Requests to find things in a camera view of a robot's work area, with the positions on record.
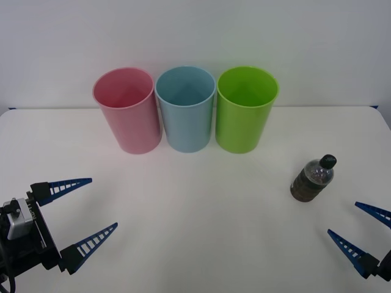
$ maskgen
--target bottle cap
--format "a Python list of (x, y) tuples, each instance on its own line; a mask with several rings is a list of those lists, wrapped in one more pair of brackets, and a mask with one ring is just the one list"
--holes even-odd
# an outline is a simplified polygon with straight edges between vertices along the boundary
[(320, 166), (325, 169), (332, 169), (336, 163), (337, 159), (331, 154), (325, 155), (319, 161)]

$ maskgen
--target white wall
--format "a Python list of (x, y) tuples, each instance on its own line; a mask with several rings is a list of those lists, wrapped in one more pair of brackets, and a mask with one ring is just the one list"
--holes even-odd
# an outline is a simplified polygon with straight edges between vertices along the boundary
[(390, 0), (4, 0), (0, 109), (92, 107), (108, 70), (181, 64), (263, 67), (277, 105), (381, 104), (390, 14)]

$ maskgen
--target white table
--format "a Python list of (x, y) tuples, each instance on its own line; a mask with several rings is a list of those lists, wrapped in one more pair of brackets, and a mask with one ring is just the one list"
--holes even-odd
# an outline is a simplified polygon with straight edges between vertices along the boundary
[[(289, 186), (311, 159), (338, 159), (310, 203)], [(354, 207), (391, 210), (391, 132), (370, 107), (275, 107), (259, 146), (230, 154), (214, 139), (194, 154), (166, 138), (151, 153), (117, 146), (98, 109), (12, 110), (0, 118), (0, 201), (41, 181), (93, 182), (41, 208), (59, 250), (119, 227), (69, 276), (41, 265), (17, 292), (390, 292), (364, 280), (330, 228), (382, 259), (391, 231)]]

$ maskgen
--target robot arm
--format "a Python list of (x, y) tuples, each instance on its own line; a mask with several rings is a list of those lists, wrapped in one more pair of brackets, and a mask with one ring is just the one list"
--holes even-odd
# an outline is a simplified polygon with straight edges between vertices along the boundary
[[(0, 208), (0, 284), (9, 279), (10, 293), (15, 292), (15, 277), (37, 264), (46, 270), (59, 266), (61, 272), (75, 273), (117, 228), (114, 223), (58, 252), (39, 206), (91, 182), (81, 178), (35, 183), (27, 199), (13, 198)], [(2, 285), (0, 292), (8, 293)]]

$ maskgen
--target plastic cup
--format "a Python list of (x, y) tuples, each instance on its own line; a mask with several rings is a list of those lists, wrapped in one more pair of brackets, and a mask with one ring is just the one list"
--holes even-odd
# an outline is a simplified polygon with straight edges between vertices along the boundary
[(169, 145), (183, 153), (204, 148), (210, 140), (214, 77), (198, 67), (176, 67), (158, 78), (155, 93)]
[(247, 153), (258, 144), (274, 100), (276, 79), (256, 67), (235, 67), (217, 82), (216, 140), (231, 153)]
[(131, 154), (153, 150), (161, 140), (153, 79), (139, 68), (119, 68), (103, 75), (93, 97), (121, 149)]

